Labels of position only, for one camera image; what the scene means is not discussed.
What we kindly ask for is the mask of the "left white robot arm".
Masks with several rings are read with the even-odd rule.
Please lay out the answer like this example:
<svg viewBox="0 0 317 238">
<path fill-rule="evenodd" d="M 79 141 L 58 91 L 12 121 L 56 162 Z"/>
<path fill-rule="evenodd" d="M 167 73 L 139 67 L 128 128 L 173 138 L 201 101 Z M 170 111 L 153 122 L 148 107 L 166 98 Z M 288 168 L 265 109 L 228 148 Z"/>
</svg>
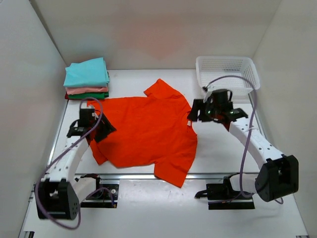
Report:
<svg viewBox="0 0 317 238">
<path fill-rule="evenodd" d="M 74 220 L 84 200 L 102 195 L 105 188 L 99 175 L 87 174 L 77 178 L 75 174 L 91 142 L 100 142 L 115 131 L 104 114 L 96 115 L 92 110 L 87 118 L 80 116 L 71 124 L 62 154 L 35 189 L 40 219 Z"/>
</svg>

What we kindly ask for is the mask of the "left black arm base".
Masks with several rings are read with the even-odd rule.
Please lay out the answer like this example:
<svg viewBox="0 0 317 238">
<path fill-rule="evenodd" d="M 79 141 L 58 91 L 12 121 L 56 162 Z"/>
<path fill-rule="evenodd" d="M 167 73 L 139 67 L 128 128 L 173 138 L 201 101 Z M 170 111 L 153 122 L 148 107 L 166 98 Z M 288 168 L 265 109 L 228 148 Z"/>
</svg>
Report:
<svg viewBox="0 0 317 238">
<path fill-rule="evenodd" d="M 81 208 L 117 208 L 119 195 L 118 182 L 106 183 L 97 174 L 86 174 L 80 178 L 94 179 L 96 189 L 99 189 L 81 203 Z"/>
</svg>

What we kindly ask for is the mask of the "orange t shirt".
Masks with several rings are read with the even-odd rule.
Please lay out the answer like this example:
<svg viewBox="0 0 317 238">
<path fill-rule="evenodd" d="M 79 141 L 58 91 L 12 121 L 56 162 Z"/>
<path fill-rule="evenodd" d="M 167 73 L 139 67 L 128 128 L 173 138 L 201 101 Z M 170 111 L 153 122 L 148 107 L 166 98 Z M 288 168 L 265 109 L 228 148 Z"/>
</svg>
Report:
<svg viewBox="0 0 317 238">
<path fill-rule="evenodd" d="M 191 106 L 186 98 L 158 79 L 144 97 L 88 101 L 102 111 L 116 128 L 90 147 L 98 165 L 109 161 L 117 168 L 154 165 L 154 175 L 182 187 L 198 144 L 197 134 L 187 119 Z"/>
</svg>

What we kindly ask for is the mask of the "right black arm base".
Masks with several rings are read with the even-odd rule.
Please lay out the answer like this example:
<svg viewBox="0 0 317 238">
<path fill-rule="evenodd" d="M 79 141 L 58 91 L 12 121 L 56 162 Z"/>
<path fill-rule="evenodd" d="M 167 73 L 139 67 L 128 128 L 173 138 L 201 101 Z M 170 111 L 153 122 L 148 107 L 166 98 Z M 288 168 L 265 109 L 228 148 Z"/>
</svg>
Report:
<svg viewBox="0 0 317 238">
<path fill-rule="evenodd" d="M 244 197 L 240 191 L 234 191 L 230 176 L 225 176 L 222 182 L 209 182 L 206 189 L 198 191 L 194 198 L 208 200 L 209 210 L 253 210 L 253 198 Z"/>
</svg>

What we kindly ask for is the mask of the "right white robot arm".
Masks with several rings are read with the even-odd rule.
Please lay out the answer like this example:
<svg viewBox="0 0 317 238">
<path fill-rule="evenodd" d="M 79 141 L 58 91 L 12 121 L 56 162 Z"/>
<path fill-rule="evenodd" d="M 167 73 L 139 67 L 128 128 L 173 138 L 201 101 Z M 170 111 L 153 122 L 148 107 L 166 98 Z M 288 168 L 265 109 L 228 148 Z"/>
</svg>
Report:
<svg viewBox="0 0 317 238">
<path fill-rule="evenodd" d="M 233 199 L 241 195 L 247 198 L 258 194 L 263 201 L 270 202 L 298 191 L 297 158 L 286 156 L 276 149 L 253 126 L 252 118 L 241 108 L 233 108 L 232 102 L 216 105 L 195 99 L 187 118 L 192 122 L 214 121 L 222 124 L 244 145 L 243 156 L 250 153 L 258 165 L 260 172 L 257 176 L 245 174 L 242 163 L 239 173 L 224 177 L 222 194 L 225 197 Z"/>
</svg>

